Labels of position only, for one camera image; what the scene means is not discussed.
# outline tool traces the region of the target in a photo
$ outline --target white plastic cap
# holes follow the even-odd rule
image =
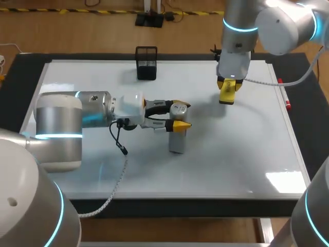
[[[0,139],[0,157],[1,238],[20,221],[32,203],[39,171],[34,157],[8,140]]]
[[[296,23],[279,7],[261,11],[256,26],[262,45],[273,55],[286,54],[298,44]]]

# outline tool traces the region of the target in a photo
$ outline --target black table border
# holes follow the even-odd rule
[[[159,54],[158,60],[213,60],[212,54]],[[52,60],[135,60],[134,54],[19,54],[15,57],[6,80],[0,90],[0,128],[19,132],[26,112],[39,82],[44,65]],[[308,69],[305,54],[288,54],[275,57],[269,54],[252,54],[252,60],[271,63],[278,78],[283,81],[299,79]],[[303,86],[287,89],[293,110],[289,113],[298,144],[310,178],[313,178],[329,154],[329,134],[318,133],[311,139],[306,131],[311,127],[324,129],[329,126],[329,107],[315,75],[307,78]],[[301,111],[308,101],[298,98],[296,93],[307,94],[311,90],[311,101],[316,108],[308,110],[300,123]],[[105,200],[71,200],[79,213],[97,209]],[[251,199],[115,199],[97,217],[290,217],[297,200],[251,200]]]

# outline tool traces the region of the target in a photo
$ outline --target white cable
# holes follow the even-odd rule
[[[19,50],[20,53],[23,53],[22,50],[19,48],[19,46],[16,45],[16,44],[12,44],[12,43],[10,43],[10,44],[0,44],[0,46],[6,46],[6,45],[13,45],[17,48],[17,50]],[[6,60],[4,58],[4,62],[2,64],[0,64],[0,76],[2,75],[2,72],[4,70],[5,62],[6,62]]]
[[[297,85],[301,82],[303,82],[312,72],[313,67],[315,65],[315,63],[318,61],[319,57],[326,51],[326,47],[322,47],[319,52],[316,54],[316,56],[314,57],[312,63],[310,64],[307,72],[302,76],[302,78],[300,78],[298,81],[294,81],[294,82],[289,82],[289,83],[283,83],[283,84],[276,84],[276,83],[268,83],[268,82],[262,82],[262,81],[257,81],[257,80],[252,80],[249,78],[244,79],[245,81],[249,81],[249,82],[253,82],[253,83],[257,83],[257,84],[261,84],[261,85],[267,85],[267,86],[294,86]]]
[[[19,48],[19,46],[16,44],[0,44],[0,46],[5,46],[5,45],[14,45],[14,46],[16,46],[17,50],[20,51],[20,53],[23,53],[22,50]]]
[[[100,212],[102,212],[107,206],[108,204],[111,202],[111,200],[113,199],[115,193],[117,192],[117,189],[123,179],[123,176],[125,174],[125,171],[127,169],[127,165],[128,165],[128,156],[125,155],[124,156],[124,165],[123,165],[123,169],[122,169],[122,173],[120,175],[120,178],[119,180],[117,181],[117,183],[115,184],[114,186],[114,189],[111,193],[111,195],[109,196],[109,198],[106,200],[106,202],[104,202],[104,204],[97,210],[93,211],[93,212],[90,212],[90,213],[86,213],[86,214],[79,214],[79,218],[88,218],[88,217],[92,217],[92,216],[95,216],[97,214],[99,214]]]

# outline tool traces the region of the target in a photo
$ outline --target yellow black tape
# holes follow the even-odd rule
[[[65,14],[67,12],[77,13],[94,13],[94,14],[139,14],[143,11],[132,10],[89,10],[89,9],[23,9],[23,8],[0,8],[0,12],[58,12]],[[182,11],[166,12],[174,15],[183,15]],[[224,15],[223,11],[201,12],[201,11],[185,11],[184,15]]]

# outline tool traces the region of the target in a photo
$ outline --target black stand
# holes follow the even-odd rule
[[[161,28],[163,19],[163,14],[158,14],[154,11],[150,11],[150,13],[140,13],[137,14],[135,26]]]

